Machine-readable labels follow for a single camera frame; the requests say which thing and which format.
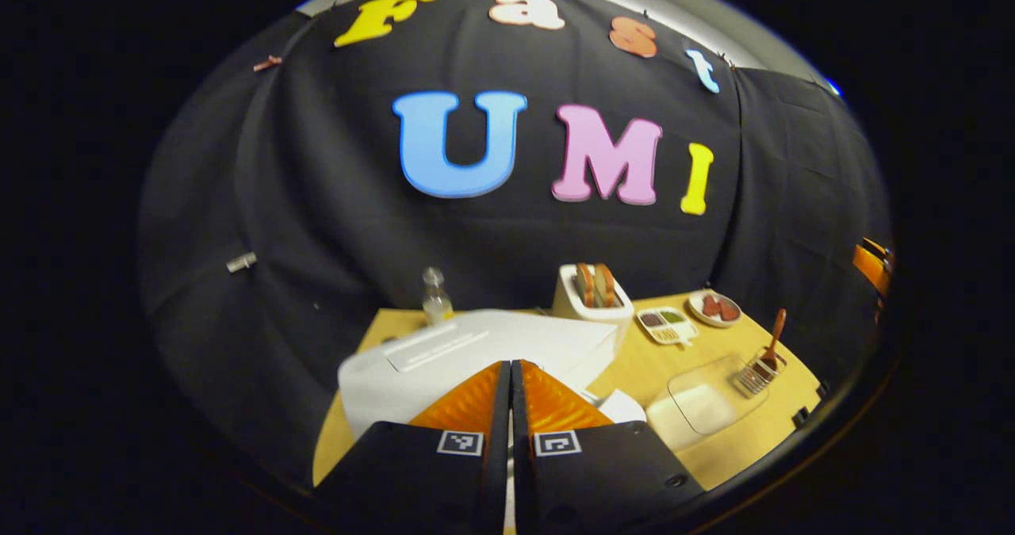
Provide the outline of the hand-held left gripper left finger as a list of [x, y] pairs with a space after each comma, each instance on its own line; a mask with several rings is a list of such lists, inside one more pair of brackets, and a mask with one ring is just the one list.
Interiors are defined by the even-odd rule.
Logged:
[[340, 534], [500, 534], [511, 362], [479, 370], [410, 422], [376, 422], [314, 489]]

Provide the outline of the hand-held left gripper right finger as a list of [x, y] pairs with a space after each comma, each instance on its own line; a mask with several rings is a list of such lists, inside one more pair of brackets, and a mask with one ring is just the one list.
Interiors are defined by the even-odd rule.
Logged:
[[646, 422], [613, 423], [535, 363], [511, 363], [519, 534], [634, 534], [703, 488]]

